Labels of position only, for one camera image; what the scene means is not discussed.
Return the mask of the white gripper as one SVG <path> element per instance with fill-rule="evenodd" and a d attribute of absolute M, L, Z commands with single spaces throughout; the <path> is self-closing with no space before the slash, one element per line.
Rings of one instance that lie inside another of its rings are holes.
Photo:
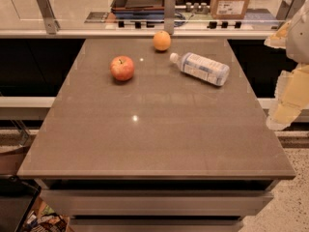
<path fill-rule="evenodd" d="M 272 131 L 287 128 L 309 105 L 309 1 L 306 1 L 292 20 L 286 21 L 268 36 L 264 45 L 286 49 L 290 59 L 298 64 L 291 72 L 282 71 L 271 102 L 267 127 Z"/>

